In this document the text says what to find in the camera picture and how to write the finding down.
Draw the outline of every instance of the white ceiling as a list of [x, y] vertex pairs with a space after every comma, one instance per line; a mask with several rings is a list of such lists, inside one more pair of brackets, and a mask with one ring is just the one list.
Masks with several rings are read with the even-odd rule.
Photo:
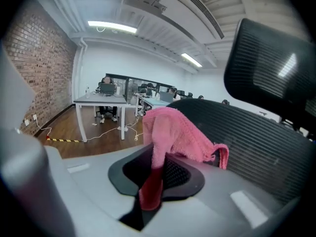
[[[237, 24], [250, 18], [270, 27], [311, 40], [299, 15], [288, 0], [201, 0], [219, 23], [224, 38], [201, 44], [161, 16], [160, 0], [54, 0], [64, 20], [71, 25], [69, 37], [119, 41], [135, 48], [147, 49], [182, 66], [181, 54], [187, 53], [200, 62], [198, 69], [189, 63], [182, 66], [195, 73], [198, 70], [223, 68], [231, 51]], [[137, 28], [135, 36], [125, 33], [102, 33], [88, 26], [88, 20], [108, 21]], [[209, 60], [212, 57], [217, 67]]]

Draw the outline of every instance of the pink fleece cloth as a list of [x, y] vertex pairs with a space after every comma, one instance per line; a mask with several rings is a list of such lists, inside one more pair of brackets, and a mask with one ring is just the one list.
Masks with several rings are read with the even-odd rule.
[[220, 168], [226, 169], [229, 150], [224, 144], [213, 144], [187, 117], [170, 107], [148, 111], [143, 117], [144, 144], [154, 144], [152, 171], [139, 190], [143, 210], [160, 205], [163, 188], [162, 171], [166, 153], [185, 156], [198, 162], [215, 160], [220, 150]]

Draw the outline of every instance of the ceiling light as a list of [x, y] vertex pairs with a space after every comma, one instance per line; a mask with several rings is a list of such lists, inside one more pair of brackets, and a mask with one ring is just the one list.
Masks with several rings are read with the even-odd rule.
[[193, 59], [191, 56], [187, 55], [186, 53], [181, 54], [181, 56], [183, 56], [187, 60], [191, 61], [197, 67], [202, 67], [202, 65], [199, 62], [197, 62], [195, 59]]
[[130, 33], [136, 33], [136, 31], [137, 31], [136, 28], [133, 28], [130, 26], [125, 26], [125, 25], [120, 25], [120, 24], [116, 24], [116, 23], [110, 23], [110, 22], [88, 21], [88, 24], [89, 24], [89, 26], [108, 27], [108, 28], [127, 31]]
[[285, 77], [286, 74], [296, 65], [296, 54], [293, 53], [284, 68], [278, 74], [280, 77]]

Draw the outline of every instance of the white desk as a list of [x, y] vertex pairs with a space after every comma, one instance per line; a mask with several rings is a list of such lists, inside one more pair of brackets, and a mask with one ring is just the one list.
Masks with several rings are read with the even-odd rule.
[[136, 99], [136, 110], [135, 110], [135, 117], [138, 116], [138, 105], [139, 105], [139, 100], [143, 100], [145, 103], [147, 103], [148, 105], [150, 105], [152, 107], [152, 109], [156, 109], [159, 107], [165, 107], [167, 106], [168, 102], [164, 102], [161, 100], [157, 100], [155, 98], [146, 98], [146, 97], [141, 97], [141, 96], [137, 96]]
[[89, 98], [82, 96], [74, 101], [76, 104], [76, 112], [77, 112], [77, 119], [79, 124], [80, 133], [82, 136], [83, 142], [87, 142], [87, 137], [84, 131], [83, 123], [82, 123], [82, 116], [81, 116], [81, 106], [93, 106], [94, 116], [95, 116], [95, 107], [96, 106], [114, 106], [121, 108], [122, 113], [120, 116], [121, 120], [121, 139], [125, 139], [125, 106], [126, 100], [121, 95], [113, 95], [113, 96], [103, 96], [100, 94], [91, 94]]

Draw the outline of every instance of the red brick wall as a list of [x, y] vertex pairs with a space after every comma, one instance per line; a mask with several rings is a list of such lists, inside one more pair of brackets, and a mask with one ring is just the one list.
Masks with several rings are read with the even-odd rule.
[[71, 79], [77, 46], [37, 0], [28, 0], [15, 16], [3, 40], [7, 53], [36, 96], [21, 130], [38, 131], [33, 114], [43, 126], [71, 105]]

